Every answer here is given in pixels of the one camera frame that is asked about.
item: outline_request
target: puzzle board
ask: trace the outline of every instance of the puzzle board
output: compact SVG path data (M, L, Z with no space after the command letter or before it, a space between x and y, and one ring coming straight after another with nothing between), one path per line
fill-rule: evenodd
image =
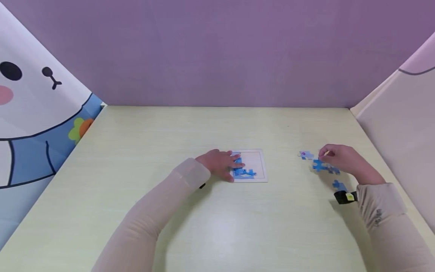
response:
M236 154L241 155L241 162L245 164L245 167L230 171L234 177L234 182L268 182L263 151L261 149L233 150L233 155Z

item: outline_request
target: hand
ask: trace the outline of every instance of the hand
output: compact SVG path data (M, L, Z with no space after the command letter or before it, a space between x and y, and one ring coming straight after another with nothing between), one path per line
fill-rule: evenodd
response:
M233 182L234 178L228 172L228 168L241 168L244 163L235 163L234 161L240 158L240 155L231 156L232 151L219 151L213 149L204 155L199 156L196 160L203 164L212 175L218 176L226 181Z
M355 176L359 184L385 183L379 172L350 146L327 144L319 151L319 159Z

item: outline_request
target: cartoon mouth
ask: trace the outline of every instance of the cartoon mouth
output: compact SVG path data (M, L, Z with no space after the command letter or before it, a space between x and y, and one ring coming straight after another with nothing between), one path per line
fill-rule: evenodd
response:
M51 78L53 81L53 87L51 87L53 90L56 89L57 85L62 85L62 82L56 81L53 77L53 71L49 67L42 68L42 74L46 77Z

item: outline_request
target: table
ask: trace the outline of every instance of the table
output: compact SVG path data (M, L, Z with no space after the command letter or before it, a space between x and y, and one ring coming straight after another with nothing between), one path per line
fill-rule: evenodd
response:
M347 109L107 106L0 252L1 271L89 271L126 212L179 163L210 149L261 148L269 182L208 183L162 232L155 271L373 271L355 203L299 150L354 146L396 184L416 227L435 237Z

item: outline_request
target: blue shirt illustration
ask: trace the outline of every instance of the blue shirt illustration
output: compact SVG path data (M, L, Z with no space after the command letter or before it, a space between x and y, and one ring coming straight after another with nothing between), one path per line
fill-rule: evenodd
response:
M12 165L8 187L55 175L79 141L79 134L87 129L77 126L89 126L100 111L101 100L91 94L80 111L61 124L32 136L10 139Z

